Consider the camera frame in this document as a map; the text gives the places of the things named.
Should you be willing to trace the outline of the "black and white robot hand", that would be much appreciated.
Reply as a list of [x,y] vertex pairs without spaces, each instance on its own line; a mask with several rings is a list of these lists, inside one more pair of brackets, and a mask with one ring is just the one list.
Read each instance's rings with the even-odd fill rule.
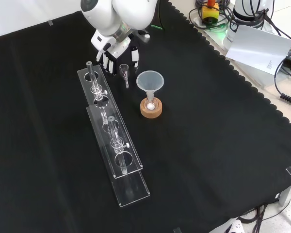
[[139,51],[134,40],[128,37],[111,46],[105,53],[99,51],[96,61],[112,75],[120,74],[121,65],[127,65],[129,71],[136,72],[139,68]]

